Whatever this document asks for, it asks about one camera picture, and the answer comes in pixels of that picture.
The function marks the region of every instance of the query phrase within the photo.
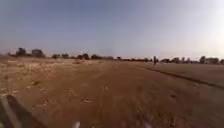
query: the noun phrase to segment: dirt road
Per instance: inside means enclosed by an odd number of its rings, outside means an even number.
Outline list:
[[[146,63],[105,61],[26,71],[28,80],[18,72],[5,73],[0,121],[22,128],[224,126],[222,89],[153,68]]]

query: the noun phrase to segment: treeline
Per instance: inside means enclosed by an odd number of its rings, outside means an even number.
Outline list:
[[[8,56],[12,57],[37,57],[37,58],[45,58],[45,54],[41,49],[33,49],[31,53],[28,53],[24,48],[18,48],[15,54],[7,53]]]
[[[202,56],[198,61],[197,60],[191,60],[190,58],[187,58],[185,60],[185,58],[178,58],[175,57],[173,59],[162,59],[160,62],[162,63],[177,63],[177,64],[224,64],[224,59],[219,59],[217,57],[205,57]]]
[[[30,53],[26,51],[26,49],[19,47],[15,54],[8,53],[8,56],[12,57],[37,57],[37,58],[46,58],[46,55],[41,49],[33,49]],[[131,61],[131,62],[153,62],[152,59],[149,58],[121,58],[113,56],[100,56],[97,54],[89,55],[88,53],[84,53],[77,56],[69,56],[68,53],[63,54],[53,54],[51,56],[53,59],[63,58],[63,59],[85,59],[85,60],[120,60],[120,61]],[[217,57],[205,57],[202,56],[198,61],[197,60],[191,60],[190,58],[185,59],[182,57],[181,59],[179,57],[174,57],[172,59],[164,58],[164,59],[157,59],[156,60],[159,63],[176,63],[176,64],[224,64],[224,59],[219,59]]]

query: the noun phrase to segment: distant tree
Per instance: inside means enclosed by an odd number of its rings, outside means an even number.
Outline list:
[[[131,59],[121,59],[122,61],[131,61]]]
[[[170,63],[170,59],[164,58],[164,59],[161,60],[161,62],[163,62],[163,63]]]
[[[222,60],[220,61],[220,64],[224,64],[224,59],[222,59]]]
[[[41,49],[33,49],[31,51],[31,56],[38,57],[38,58],[45,57],[45,55]]]
[[[32,54],[31,53],[27,53],[26,56],[27,57],[32,57]]]
[[[131,61],[136,61],[136,59],[135,58],[131,58]]]
[[[178,64],[180,62],[180,59],[178,57],[175,57],[171,60],[171,63],[176,63]]]
[[[219,63],[219,59],[218,58],[207,58],[206,61],[209,63],[209,64],[218,64]]]
[[[122,60],[122,58],[118,56],[118,57],[117,57],[117,60]]]
[[[26,56],[26,50],[24,48],[18,48],[16,51],[16,56]]]
[[[60,58],[60,57],[61,57],[60,54],[53,54],[53,55],[51,56],[51,58],[53,58],[53,59],[57,59],[57,58]]]
[[[113,59],[114,59],[113,56],[108,56],[107,58],[108,58],[109,60],[113,60]]]
[[[102,59],[102,57],[99,56],[99,55],[93,54],[93,55],[91,56],[91,59],[93,59],[93,60],[99,60],[99,59]]]
[[[185,63],[185,58],[184,57],[181,58],[181,63]]]
[[[83,55],[78,55],[77,58],[78,59],[83,59]]]
[[[149,59],[148,59],[148,58],[144,58],[144,61],[145,61],[145,62],[149,62]]]
[[[188,57],[186,63],[191,63],[191,59]]]
[[[64,58],[64,59],[68,59],[69,55],[67,53],[65,53],[65,54],[61,54],[61,57]]]
[[[13,54],[8,52],[8,53],[6,53],[6,56],[13,56]]]
[[[89,55],[87,53],[84,53],[82,56],[83,56],[83,59],[89,60]]]
[[[205,57],[205,56],[202,56],[202,57],[199,59],[199,63],[201,63],[201,64],[205,64],[205,63],[206,63],[206,57]]]
[[[76,59],[76,57],[75,57],[75,56],[71,56],[70,58],[71,58],[71,59]]]

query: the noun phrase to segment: blue sky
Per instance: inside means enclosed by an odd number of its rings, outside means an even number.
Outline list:
[[[223,0],[1,0],[0,52],[224,58]]]

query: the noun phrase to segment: dirt ground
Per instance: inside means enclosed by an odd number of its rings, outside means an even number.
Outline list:
[[[0,128],[222,128],[224,67],[0,60]]]

